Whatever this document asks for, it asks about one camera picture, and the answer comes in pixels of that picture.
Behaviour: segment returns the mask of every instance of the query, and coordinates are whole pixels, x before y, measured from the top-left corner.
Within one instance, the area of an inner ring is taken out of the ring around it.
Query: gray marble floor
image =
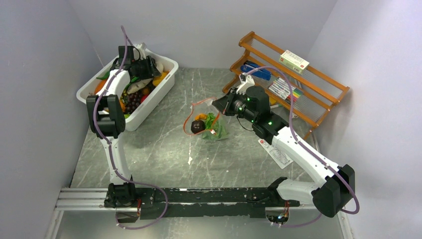
[[[211,142],[183,132],[191,103],[222,96],[223,86],[233,75],[227,69],[178,70],[174,87],[141,126],[123,133],[124,152],[134,180],[160,187],[266,187],[280,176],[311,181],[294,162],[280,169],[258,144],[258,137],[242,129],[234,117],[225,118],[231,128],[230,138],[225,140]],[[275,110],[286,115],[282,108]],[[301,119],[294,119],[293,124],[301,136],[308,129]],[[89,131],[71,187],[105,188],[108,184],[106,154]]]

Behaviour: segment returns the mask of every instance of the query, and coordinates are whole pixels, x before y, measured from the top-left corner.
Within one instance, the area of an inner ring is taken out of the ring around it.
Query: green pepper
[[[131,83],[137,82],[139,81],[139,77],[135,76],[132,78],[132,80],[130,80]]]
[[[110,71],[107,71],[103,76],[97,77],[97,79],[103,81],[103,80],[107,80],[109,76],[110,76]]]

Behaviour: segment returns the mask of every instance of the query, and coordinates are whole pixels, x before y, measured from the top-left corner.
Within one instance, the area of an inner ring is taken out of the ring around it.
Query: orange bag handle
[[[187,134],[187,135],[189,135],[189,136],[194,136],[194,135],[198,135],[198,134],[200,134],[200,133],[203,133],[203,132],[205,132],[205,131],[211,131],[211,129],[204,129],[204,130],[202,130],[201,132],[198,132],[198,133],[188,133],[188,132],[186,132],[186,130],[185,130],[185,128],[186,128],[186,123],[188,122],[188,120],[189,120],[189,118],[192,116],[192,114],[194,113],[194,107],[195,107],[196,105],[202,104],[202,103],[203,103],[203,102],[205,102],[206,100],[210,100],[210,99],[216,100],[217,98],[215,98],[215,97],[209,97],[209,98],[206,98],[205,100],[199,101],[199,102],[197,102],[197,103],[192,103],[191,114],[190,114],[190,115],[186,118],[185,122],[183,123],[183,131],[185,132],[185,134]],[[218,118],[219,118],[219,117],[220,117],[220,112],[218,112],[218,115],[215,117],[214,121],[212,122],[211,127],[214,125],[214,123],[218,120]]]

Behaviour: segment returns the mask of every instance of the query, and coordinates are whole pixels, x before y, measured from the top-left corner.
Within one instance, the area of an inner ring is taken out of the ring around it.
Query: green vegetable
[[[203,133],[202,139],[218,140],[222,138],[227,138],[228,132],[225,127],[220,124],[219,120],[217,120],[213,125],[212,123],[214,122],[214,120],[214,114],[209,113],[207,115],[207,119],[205,120],[205,129],[213,129],[216,134],[212,134],[210,131],[206,131]]]
[[[97,79],[99,79],[99,80],[107,80],[109,76],[110,76],[110,71],[107,71],[103,76],[97,77]]]
[[[130,86],[130,85],[132,85],[133,83],[136,83],[136,82],[138,82],[138,81],[139,81],[139,77],[134,76],[134,77],[130,80],[129,84],[127,84],[127,85],[126,85],[126,87],[124,88],[124,90],[127,90],[127,88],[129,88],[129,86]]]

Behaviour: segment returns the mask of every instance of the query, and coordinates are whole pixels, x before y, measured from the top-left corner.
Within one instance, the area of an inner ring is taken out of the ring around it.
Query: white wall
[[[336,0],[69,0],[103,62],[117,55],[123,24],[134,43],[181,66],[228,68],[255,31],[306,56]]]
[[[0,1],[0,238],[44,238],[88,129],[76,90],[100,68],[65,0]]]
[[[351,87],[317,137],[356,171],[356,238],[422,235],[421,22],[420,0],[339,0],[308,56]]]

